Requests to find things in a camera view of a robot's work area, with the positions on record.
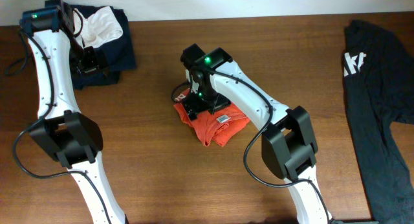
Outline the orange red printed t-shirt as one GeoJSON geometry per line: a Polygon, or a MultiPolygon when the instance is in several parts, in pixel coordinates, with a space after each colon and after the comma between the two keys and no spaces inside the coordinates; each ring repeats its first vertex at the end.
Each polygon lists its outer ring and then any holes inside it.
{"type": "Polygon", "coordinates": [[[214,114],[203,112],[197,115],[195,120],[190,120],[182,104],[174,104],[173,107],[181,121],[193,128],[197,138],[205,147],[208,147],[212,141],[224,147],[250,122],[250,119],[234,104],[214,114]]]}

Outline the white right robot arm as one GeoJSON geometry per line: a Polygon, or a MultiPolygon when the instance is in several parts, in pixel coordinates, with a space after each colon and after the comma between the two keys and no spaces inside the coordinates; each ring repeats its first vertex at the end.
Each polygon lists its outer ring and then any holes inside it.
{"type": "Polygon", "coordinates": [[[184,49],[190,93],[183,100],[190,120],[231,104],[255,125],[266,167],[283,180],[296,207],[298,223],[332,223],[316,179],[318,145],[307,111],[293,109],[266,94],[222,48],[205,53],[197,44],[184,49]]]}

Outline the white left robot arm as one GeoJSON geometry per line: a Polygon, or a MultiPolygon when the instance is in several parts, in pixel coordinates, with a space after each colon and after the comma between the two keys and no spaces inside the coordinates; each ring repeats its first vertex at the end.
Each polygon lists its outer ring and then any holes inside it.
{"type": "Polygon", "coordinates": [[[73,78],[107,72],[105,54],[85,45],[75,27],[76,10],[63,0],[23,12],[22,35],[30,45],[39,87],[38,119],[25,131],[76,181],[94,223],[128,222],[105,174],[102,132],[80,111],[73,78]]]}

